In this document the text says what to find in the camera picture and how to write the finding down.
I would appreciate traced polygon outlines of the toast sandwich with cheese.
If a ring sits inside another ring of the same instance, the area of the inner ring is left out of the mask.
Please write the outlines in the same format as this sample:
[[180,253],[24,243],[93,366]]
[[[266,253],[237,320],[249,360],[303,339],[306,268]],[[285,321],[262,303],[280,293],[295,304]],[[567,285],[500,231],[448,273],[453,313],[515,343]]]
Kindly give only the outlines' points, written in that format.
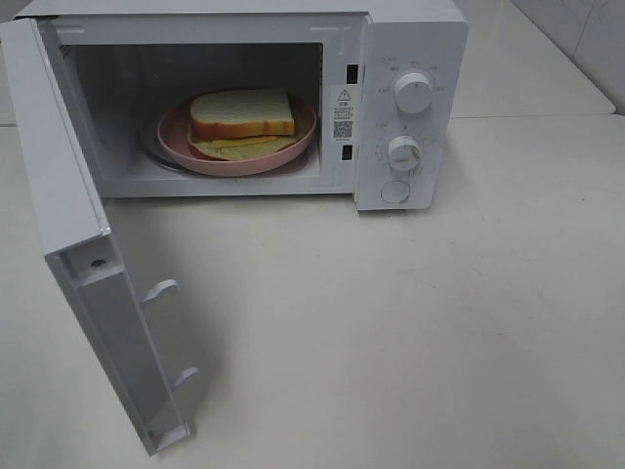
[[190,103],[187,141],[200,158],[257,159],[300,141],[302,118],[283,88],[210,93]]

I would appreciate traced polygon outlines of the pink round plate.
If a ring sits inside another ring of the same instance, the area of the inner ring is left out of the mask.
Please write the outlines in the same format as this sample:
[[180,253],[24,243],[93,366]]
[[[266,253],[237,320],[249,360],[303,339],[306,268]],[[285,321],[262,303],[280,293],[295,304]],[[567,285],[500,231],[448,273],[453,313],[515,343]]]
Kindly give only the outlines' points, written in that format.
[[230,178],[266,173],[302,155],[315,136],[313,108],[296,97],[289,100],[295,118],[292,136],[201,141],[191,132],[190,104],[183,103],[160,119],[158,141],[176,163],[194,173]]

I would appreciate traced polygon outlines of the white microwave door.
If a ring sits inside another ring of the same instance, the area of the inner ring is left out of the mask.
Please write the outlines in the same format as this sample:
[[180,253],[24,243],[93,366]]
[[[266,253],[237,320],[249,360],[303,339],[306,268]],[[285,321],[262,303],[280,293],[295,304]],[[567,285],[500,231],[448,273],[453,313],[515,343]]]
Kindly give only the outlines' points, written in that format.
[[65,47],[49,21],[1,26],[2,48],[45,261],[148,453],[187,438],[175,392],[192,376],[166,375],[146,308],[172,279],[139,296],[88,165],[93,122]]

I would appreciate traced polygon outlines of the white lower microwave knob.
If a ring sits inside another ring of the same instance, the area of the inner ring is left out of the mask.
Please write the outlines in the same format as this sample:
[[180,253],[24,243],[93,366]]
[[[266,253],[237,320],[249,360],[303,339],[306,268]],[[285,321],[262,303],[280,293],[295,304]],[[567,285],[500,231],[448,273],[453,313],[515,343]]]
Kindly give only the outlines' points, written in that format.
[[409,136],[397,136],[388,143],[389,166],[398,172],[410,172],[421,161],[421,148],[418,142]]

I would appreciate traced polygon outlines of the white microwave knob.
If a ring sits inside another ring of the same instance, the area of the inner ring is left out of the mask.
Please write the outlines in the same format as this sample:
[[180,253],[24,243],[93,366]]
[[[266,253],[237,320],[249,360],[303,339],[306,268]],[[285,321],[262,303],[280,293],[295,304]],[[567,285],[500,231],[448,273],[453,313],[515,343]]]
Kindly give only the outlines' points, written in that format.
[[398,172],[410,172],[421,161],[421,148],[418,142],[409,136],[397,136],[388,143],[389,166]]
[[396,80],[393,90],[397,108],[407,114],[424,111],[431,104],[434,95],[433,81],[422,71],[402,74]]

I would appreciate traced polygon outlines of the white warning label sticker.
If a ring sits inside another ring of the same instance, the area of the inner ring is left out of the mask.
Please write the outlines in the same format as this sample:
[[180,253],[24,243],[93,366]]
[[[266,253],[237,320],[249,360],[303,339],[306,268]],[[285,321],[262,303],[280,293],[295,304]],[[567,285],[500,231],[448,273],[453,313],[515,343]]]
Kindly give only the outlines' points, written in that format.
[[331,87],[331,134],[334,141],[350,142],[353,139],[356,105],[355,93],[350,87]]

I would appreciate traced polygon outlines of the white microwave oven body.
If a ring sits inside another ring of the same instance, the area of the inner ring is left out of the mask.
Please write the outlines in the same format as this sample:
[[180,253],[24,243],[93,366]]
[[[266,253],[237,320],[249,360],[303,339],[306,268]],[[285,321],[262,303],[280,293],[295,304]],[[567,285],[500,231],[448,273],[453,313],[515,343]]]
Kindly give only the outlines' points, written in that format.
[[[1,36],[38,190],[349,193],[388,210],[432,201],[468,29],[451,1],[34,1]],[[162,146],[170,108],[273,87],[316,116],[294,161],[204,175]]]

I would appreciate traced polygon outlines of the white upper microwave knob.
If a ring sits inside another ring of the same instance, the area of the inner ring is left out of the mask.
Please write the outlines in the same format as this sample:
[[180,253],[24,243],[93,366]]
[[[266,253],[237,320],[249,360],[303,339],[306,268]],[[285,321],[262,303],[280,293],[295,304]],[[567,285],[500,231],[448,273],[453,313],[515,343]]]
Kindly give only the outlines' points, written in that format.
[[397,108],[407,114],[424,111],[431,104],[434,95],[433,81],[422,71],[402,74],[396,80],[393,90]]

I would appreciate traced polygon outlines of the glass microwave turntable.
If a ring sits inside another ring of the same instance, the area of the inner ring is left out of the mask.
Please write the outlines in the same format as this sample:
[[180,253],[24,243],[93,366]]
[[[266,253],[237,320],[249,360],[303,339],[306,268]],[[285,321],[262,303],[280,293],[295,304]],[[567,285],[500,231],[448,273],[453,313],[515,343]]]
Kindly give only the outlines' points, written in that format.
[[316,138],[294,159],[272,167],[277,160],[224,161],[198,158],[195,147],[189,144],[190,126],[182,122],[162,122],[154,137],[144,133],[139,137],[142,152],[165,169],[194,176],[217,178],[282,177],[290,175],[317,175],[320,172]]

